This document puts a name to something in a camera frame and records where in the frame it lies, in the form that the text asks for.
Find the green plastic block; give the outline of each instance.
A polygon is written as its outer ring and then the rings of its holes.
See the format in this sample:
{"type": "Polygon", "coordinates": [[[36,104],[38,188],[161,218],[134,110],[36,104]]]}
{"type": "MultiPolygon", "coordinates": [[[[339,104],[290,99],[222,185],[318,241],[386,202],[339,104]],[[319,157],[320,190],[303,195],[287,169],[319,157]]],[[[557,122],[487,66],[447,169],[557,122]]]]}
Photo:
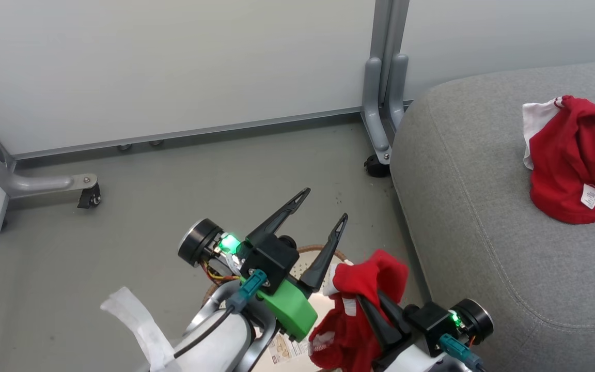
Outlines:
{"type": "Polygon", "coordinates": [[[304,294],[288,280],[284,280],[272,296],[262,290],[257,292],[257,295],[265,300],[265,304],[279,323],[286,328],[286,333],[294,336],[298,342],[309,334],[309,330],[316,323],[316,310],[304,294]]]}

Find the black cable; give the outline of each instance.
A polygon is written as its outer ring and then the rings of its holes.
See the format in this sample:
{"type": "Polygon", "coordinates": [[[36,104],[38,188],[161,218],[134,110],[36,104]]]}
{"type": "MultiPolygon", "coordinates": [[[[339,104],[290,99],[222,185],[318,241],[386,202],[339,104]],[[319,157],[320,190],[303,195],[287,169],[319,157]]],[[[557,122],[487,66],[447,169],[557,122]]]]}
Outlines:
{"type": "Polygon", "coordinates": [[[233,308],[226,309],[226,311],[224,311],[224,315],[222,315],[217,321],[215,321],[215,323],[213,323],[210,327],[208,327],[208,329],[205,332],[203,332],[198,337],[196,337],[196,339],[194,339],[194,341],[189,343],[184,348],[180,349],[179,351],[176,351],[176,353],[174,354],[174,358],[177,359],[181,355],[187,353],[190,349],[192,349],[194,346],[196,346],[196,344],[203,341],[203,339],[205,339],[210,334],[212,334],[213,330],[215,330],[215,328],[219,327],[220,324],[222,324],[224,322],[224,320],[226,320],[226,318],[228,318],[228,316],[231,315],[232,310],[233,310],[233,308]]]}

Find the black caster wheel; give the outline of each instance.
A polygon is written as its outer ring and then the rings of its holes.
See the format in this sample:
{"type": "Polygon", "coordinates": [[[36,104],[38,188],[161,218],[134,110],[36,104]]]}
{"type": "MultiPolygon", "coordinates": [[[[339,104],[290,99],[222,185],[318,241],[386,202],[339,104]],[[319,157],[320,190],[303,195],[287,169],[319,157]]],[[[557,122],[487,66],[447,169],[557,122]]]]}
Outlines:
{"type": "Polygon", "coordinates": [[[371,177],[382,178],[389,176],[389,165],[380,163],[377,155],[369,156],[364,162],[364,168],[371,177]]]}
{"type": "Polygon", "coordinates": [[[89,209],[92,207],[95,208],[100,205],[101,199],[100,185],[96,183],[92,188],[82,190],[80,202],[78,203],[77,207],[81,209],[89,209]]]}

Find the gray fabric upholstery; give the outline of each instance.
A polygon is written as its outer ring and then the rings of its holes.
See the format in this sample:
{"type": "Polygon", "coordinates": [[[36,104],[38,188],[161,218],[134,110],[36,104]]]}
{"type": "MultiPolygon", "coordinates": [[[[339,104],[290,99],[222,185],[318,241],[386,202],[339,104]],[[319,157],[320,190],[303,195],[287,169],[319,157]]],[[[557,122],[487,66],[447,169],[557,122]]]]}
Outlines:
{"type": "Polygon", "coordinates": [[[560,95],[595,103],[595,63],[439,85],[395,137],[392,177],[432,298],[486,307],[488,370],[595,370],[595,223],[543,214],[522,163],[522,104],[560,95]]]}

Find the red garment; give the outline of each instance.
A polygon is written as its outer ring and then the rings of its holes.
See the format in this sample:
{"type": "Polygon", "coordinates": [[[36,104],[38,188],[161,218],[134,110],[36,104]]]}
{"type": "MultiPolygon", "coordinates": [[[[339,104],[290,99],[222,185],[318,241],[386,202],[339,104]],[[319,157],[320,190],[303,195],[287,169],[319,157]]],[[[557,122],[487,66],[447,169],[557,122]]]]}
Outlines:
{"type": "Polygon", "coordinates": [[[369,372],[371,360],[377,358],[381,350],[355,300],[356,295],[363,295],[380,310],[378,290],[398,303],[407,278],[407,266],[382,250],[374,252],[368,261],[359,265],[339,264],[331,277],[332,284],[339,291],[330,296],[335,301],[335,308],[309,337],[311,361],[324,369],[369,372]]]}
{"type": "Polygon", "coordinates": [[[595,222],[595,206],[581,202],[584,184],[595,188],[595,104],[571,95],[529,140],[534,172],[531,200],[545,214],[569,224],[595,222]]]}

